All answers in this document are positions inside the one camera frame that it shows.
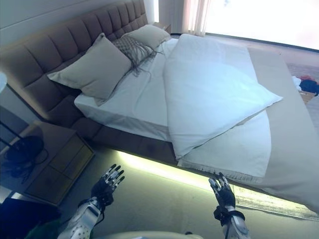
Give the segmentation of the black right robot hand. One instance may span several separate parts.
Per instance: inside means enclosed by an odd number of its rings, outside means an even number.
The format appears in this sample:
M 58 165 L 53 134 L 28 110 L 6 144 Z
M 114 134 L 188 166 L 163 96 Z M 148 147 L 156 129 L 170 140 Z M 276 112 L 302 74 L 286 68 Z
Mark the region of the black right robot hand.
M 208 181 L 219 206 L 221 208 L 225 208 L 229 212 L 234 211 L 236 207 L 236 199 L 226 177 L 221 172 L 218 174 L 214 173 Z

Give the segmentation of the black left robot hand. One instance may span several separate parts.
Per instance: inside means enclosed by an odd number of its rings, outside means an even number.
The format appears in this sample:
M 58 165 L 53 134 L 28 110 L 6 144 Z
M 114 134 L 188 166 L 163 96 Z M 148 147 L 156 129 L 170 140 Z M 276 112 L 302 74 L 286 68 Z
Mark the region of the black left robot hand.
M 113 193 L 124 179 L 124 170 L 121 169 L 121 165 L 113 164 L 94 184 L 91 197 L 97 200 L 100 208 L 104 209 L 113 203 Z

